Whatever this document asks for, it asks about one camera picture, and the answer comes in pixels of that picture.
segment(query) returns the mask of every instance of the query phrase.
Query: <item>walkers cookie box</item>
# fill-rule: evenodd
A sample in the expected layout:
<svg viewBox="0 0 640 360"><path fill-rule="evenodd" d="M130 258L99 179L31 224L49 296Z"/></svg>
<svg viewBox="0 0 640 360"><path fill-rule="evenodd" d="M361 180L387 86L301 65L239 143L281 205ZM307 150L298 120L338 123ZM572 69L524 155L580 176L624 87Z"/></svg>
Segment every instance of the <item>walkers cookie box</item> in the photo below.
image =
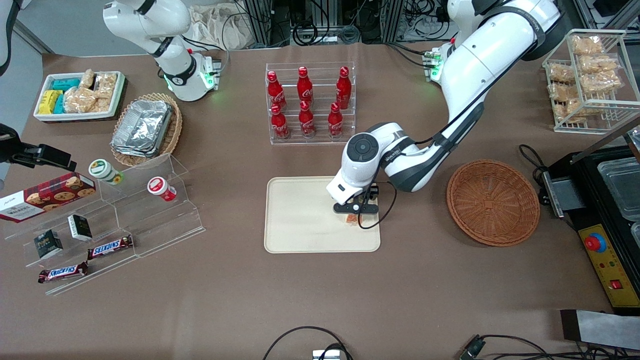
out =
<svg viewBox="0 0 640 360"><path fill-rule="evenodd" d="M88 178L70 172L0 199L0 218L21 222L95 193Z"/></svg>

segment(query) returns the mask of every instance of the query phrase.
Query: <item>brown table surface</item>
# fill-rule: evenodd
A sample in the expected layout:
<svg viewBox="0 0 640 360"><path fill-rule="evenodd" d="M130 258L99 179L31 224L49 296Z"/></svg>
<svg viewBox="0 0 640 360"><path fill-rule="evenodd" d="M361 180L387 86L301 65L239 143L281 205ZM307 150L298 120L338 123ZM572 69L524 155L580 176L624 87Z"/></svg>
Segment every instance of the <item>brown table surface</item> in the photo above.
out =
<svg viewBox="0 0 640 360"><path fill-rule="evenodd" d="M342 146L270 145L265 63L344 60L357 66L359 131L397 121L421 139L445 124L440 89L383 45L232 53L219 91L179 102L184 129L174 155L194 178L189 196L206 232L57 297L45 296L35 270L24 267L22 244L5 243L0 357L260 359L277 336L299 325L336 332L356 359L451 359L476 333L523 336L547 350L575 349L562 340L558 309L611 310L577 235L543 208L529 240L487 247L456 226L445 202L450 176L466 162L503 161L530 179L533 166L520 157L518 144L533 146L550 165L596 140L550 129L540 61L515 65L490 91L482 119L431 182L417 193L398 195L380 227L379 250L264 250L267 182L276 176L334 175L342 152ZM129 80L124 104L143 94L168 93L151 56L44 58L45 75L87 68L122 71ZM82 172L95 158L112 158L114 124L43 124L30 118L22 139L71 152ZM3 194L63 173L14 165ZM391 193L383 190L384 209ZM319 332L299 332L282 340L270 359L309 359L311 350L330 342ZM508 350L532 349L493 340L483 353Z"/></svg>

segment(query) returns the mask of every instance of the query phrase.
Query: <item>yellow control panel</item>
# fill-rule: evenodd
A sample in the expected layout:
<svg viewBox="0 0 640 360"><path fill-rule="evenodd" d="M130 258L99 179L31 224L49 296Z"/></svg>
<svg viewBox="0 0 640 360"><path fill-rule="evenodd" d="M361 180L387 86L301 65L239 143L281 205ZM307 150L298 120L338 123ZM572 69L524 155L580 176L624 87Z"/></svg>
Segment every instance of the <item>yellow control panel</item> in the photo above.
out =
<svg viewBox="0 0 640 360"><path fill-rule="evenodd" d="M602 287L614 307L640 307L640 299L631 285L620 259L601 224L578 231L582 244L596 270Z"/></svg>

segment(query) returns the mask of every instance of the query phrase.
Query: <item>brown woven basket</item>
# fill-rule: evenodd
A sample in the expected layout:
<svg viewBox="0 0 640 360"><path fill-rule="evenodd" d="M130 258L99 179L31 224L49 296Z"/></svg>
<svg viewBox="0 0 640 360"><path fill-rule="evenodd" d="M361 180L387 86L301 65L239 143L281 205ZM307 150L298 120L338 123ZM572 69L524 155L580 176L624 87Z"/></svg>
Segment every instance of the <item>brown woven basket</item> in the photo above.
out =
<svg viewBox="0 0 640 360"><path fill-rule="evenodd" d="M540 221L531 183L499 161L477 160L457 169L447 187L447 205L465 233L492 246L525 241Z"/></svg>
<svg viewBox="0 0 640 360"><path fill-rule="evenodd" d="M141 97L137 98L134 101L138 101L138 100L165 101L168 104L171 104L171 107L173 108L173 112L171 113L171 119L169 120L170 121L169 127L167 127L166 134L164 135L164 140L162 142L162 146L160 146L160 153L158 154L158 156L162 154L171 154L173 150L175 150L175 146L178 145L178 138L180 138L180 132L182 131L182 114L180 113L178 104L176 104L175 100L173 100L171 97L165 94L157 94L157 93L142 95ZM124 115L127 113L127 110L129 109L129 107L131 107L131 104L133 104L134 101L132 101L129 105L127 105L125 110L121 112L120 118L118 118L118 122L116 123L116 128L113 130L114 134L116 133L116 131L118 131L118 127L122 123L122 118L124 118ZM119 152L115 151L114 148L111 148L111 152L113 153L113 156L116 158L116 160L118 160L119 163L130 166L130 167L138 164L142 164L143 162L152 159L152 158L144 158L141 156L131 156L131 155L120 154Z"/></svg>

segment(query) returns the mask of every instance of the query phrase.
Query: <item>beige tray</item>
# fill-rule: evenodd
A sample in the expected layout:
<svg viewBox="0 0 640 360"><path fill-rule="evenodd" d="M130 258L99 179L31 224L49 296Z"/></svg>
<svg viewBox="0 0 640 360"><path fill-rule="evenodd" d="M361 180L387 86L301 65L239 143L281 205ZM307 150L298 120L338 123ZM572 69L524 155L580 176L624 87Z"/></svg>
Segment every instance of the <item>beige tray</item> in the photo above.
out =
<svg viewBox="0 0 640 360"><path fill-rule="evenodd" d="M267 184L264 248L272 254L372 252L380 247L380 226L363 230L333 212L326 191L332 176L274 177ZM378 214L364 215L373 225Z"/></svg>

